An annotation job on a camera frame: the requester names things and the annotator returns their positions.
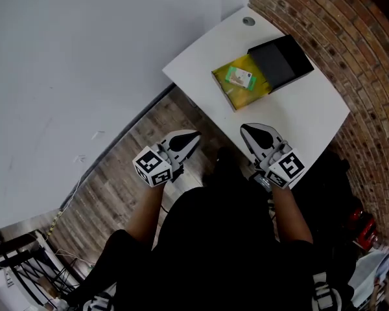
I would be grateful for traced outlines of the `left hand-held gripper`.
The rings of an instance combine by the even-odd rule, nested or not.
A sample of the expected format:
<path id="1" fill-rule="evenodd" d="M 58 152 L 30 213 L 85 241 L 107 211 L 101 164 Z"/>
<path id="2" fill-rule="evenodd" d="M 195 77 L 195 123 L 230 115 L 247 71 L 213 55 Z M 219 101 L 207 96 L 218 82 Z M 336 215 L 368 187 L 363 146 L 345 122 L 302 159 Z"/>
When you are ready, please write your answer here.
<path id="1" fill-rule="evenodd" d="M 183 157 L 192 151 L 200 136 L 196 130 L 176 130 L 160 143 L 144 147 L 132 161 L 138 176 L 150 187 L 174 182 L 183 173 Z"/>

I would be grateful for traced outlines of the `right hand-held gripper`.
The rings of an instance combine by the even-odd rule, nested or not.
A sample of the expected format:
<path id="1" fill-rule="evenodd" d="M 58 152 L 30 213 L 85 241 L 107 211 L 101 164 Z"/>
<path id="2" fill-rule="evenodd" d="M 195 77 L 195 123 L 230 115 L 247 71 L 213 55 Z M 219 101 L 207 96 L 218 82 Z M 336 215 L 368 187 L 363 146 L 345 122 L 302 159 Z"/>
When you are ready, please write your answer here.
<path id="1" fill-rule="evenodd" d="M 305 164 L 298 150 L 283 141 L 273 127 L 256 122 L 244 123 L 241 135 L 252 154 L 264 157 L 256 168 L 265 173 L 270 183 L 285 189 L 304 172 Z M 266 150 L 270 148 L 274 149 L 266 156 Z"/>

